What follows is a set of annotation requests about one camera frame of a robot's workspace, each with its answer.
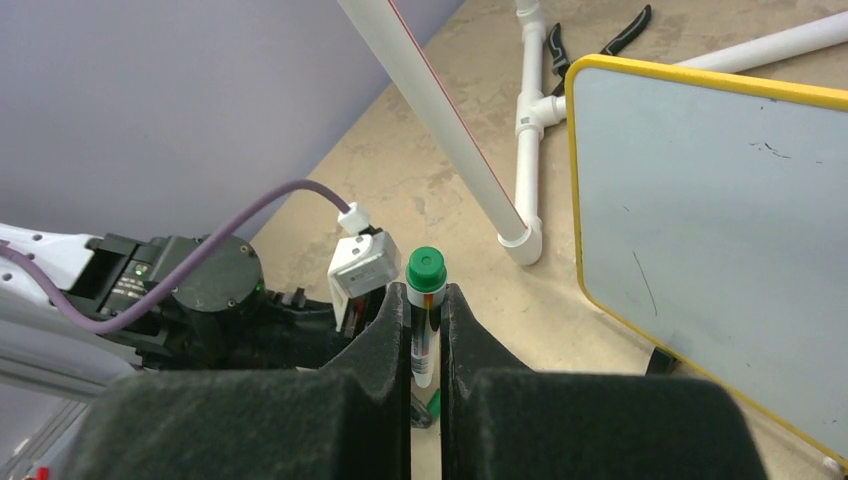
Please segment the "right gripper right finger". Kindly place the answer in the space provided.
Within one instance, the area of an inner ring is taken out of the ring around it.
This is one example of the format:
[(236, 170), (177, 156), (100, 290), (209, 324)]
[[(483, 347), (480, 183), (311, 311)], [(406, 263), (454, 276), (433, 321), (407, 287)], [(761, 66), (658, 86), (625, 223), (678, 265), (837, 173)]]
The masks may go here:
[(446, 479), (763, 479), (719, 385), (663, 375), (536, 371), (450, 285), (441, 342)]

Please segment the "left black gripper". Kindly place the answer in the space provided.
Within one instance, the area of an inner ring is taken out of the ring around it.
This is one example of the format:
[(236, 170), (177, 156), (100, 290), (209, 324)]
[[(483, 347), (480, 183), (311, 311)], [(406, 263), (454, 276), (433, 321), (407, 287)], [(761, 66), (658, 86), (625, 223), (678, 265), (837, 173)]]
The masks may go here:
[(161, 307), (132, 325), (132, 344), (153, 370), (318, 369), (375, 319), (387, 288), (346, 304), (342, 326), (333, 305), (294, 292), (264, 291), (245, 314), (189, 314)]

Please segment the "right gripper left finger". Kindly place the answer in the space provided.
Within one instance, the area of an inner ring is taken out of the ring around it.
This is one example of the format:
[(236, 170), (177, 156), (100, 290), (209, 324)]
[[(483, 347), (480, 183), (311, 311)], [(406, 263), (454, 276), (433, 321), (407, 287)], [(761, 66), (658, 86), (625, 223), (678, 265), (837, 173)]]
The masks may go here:
[(137, 374), (92, 405), (70, 479), (407, 479), (410, 309), (404, 285), (316, 371)]

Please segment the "white green marker pen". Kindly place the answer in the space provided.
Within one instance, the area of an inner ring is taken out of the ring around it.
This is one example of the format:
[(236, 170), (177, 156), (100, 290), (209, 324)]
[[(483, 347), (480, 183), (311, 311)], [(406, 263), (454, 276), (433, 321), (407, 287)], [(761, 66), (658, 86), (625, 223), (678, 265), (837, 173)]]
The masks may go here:
[(431, 384), (436, 369), (447, 276), (444, 256), (437, 248), (419, 247), (410, 255), (405, 279), (411, 314), (411, 371), (419, 388)]

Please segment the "yellow framed whiteboard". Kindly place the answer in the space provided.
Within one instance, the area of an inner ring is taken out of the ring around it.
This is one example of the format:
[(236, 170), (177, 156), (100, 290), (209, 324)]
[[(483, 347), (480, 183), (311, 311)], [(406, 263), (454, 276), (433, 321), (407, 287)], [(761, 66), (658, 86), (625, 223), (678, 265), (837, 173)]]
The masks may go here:
[(847, 459), (847, 93), (592, 54), (566, 76), (587, 299)]

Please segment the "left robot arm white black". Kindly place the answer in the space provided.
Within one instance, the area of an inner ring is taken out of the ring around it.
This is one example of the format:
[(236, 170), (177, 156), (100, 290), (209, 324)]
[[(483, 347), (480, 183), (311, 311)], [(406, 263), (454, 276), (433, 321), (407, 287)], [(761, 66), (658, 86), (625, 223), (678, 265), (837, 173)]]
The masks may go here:
[[(200, 245), (191, 237), (148, 241), (67, 235), (5, 225), (1, 248), (37, 266), (80, 313), (104, 322), (150, 293)], [(1, 379), (87, 401), (138, 371), (318, 369), (370, 323), (387, 285), (345, 301), (309, 299), (265, 283), (260, 258), (224, 240), (140, 319), (97, 335), (67, 320), (21, 266), (1, 263)]]

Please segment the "white PVC pipe frame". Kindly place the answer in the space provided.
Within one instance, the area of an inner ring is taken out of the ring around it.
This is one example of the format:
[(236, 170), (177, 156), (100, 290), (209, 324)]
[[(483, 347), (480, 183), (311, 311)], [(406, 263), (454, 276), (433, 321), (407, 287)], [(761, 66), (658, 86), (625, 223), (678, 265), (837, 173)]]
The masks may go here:
[(567, 117), (566, 100), (542, 92), (543, 47), (547, 29), (537, 1), (519, 1), (523, 60), (517, 97), (516, 188), (508, 196), (490, 168), (471, 130), (432, 69), (422, 48), (391, 1), (343, 1), (340, 4), (369, 49), (388, 73), (414, 113), (498, 233), (498, 241), (520, 266), (542, 254), (542, 222), (538, 216), (540, 142), (546, 128)]

